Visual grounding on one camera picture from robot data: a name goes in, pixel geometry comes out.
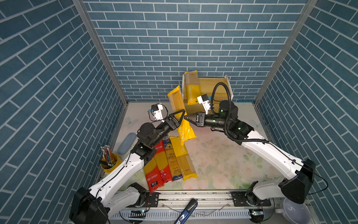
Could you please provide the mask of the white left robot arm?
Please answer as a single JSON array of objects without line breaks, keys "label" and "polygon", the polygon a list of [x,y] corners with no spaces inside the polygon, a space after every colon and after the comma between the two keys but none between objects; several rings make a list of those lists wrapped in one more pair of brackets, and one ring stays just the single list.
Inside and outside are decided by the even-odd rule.
[{"label": "white left robot arm", "polygon": [[141,170],[155,155],[155,146],[171,131],[179,128],[185,110],[169,114],[157,127],[144,123],[137,132],[138,141],[123,162],[104,179],[88,189],[81,187],[74,194],[70,220],[75,224],[106,224],[110,217],[132,205],[142,205],[146,190],[138,183],[131,184],[125,191],[118,190]]}]

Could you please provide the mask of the yellow pastatime bag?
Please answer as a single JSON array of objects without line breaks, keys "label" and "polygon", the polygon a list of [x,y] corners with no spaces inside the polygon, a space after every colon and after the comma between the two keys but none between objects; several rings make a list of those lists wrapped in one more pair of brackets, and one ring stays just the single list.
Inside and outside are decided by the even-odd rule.
[{"label": "yellow pastatime bag", "polygon": [[186,146],[184,144],[181,144],[181,140],[179,137],[171,136],[170,141],[184,181],[190,178],[197,178],[197,173],[195,171],[189,153],[186,149]]},{"label": "yellow pastatime bag", "polygon": [[200,82],[198,77],[198,71],[189,71],[184,73],[187,104],[198,104],[197,98],[201,96]]},{"label": "yellow pastatime bag", "polygon": [[177,86],[172,91],[168,93],[168,98],[171,104],[172,111],[174,113],[178,112],[175,115],[177,120],[180,120],[182,117],[182,121],[180,127],[178,128],[180,143],[183,146],[184,143],[190,139],[194,139],[197,136],[194,133],[194,130],[190,126],[190,122],[185,120],[184,117],[187,116],[184,100],[182,98],[180,86]]}]

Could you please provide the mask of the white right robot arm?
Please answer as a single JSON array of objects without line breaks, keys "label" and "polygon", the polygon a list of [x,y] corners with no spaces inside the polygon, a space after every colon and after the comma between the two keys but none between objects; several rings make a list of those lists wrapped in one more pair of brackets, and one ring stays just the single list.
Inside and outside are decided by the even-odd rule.
[{"label": "white right robot arm", "polygon": [[231,141],[255,152],[282,175],[281,181],[252,182],[245,193],[247,202],[256,206],[269,198],[287,198],[302,204],[314,183],[316,164],[290,155],[261,136],[252,126],[238,119],[238,107],[232,101],[219,103],[214,114],[197,112],[186,115],[185,120],[197,127],[210,127],[223,132]]}]

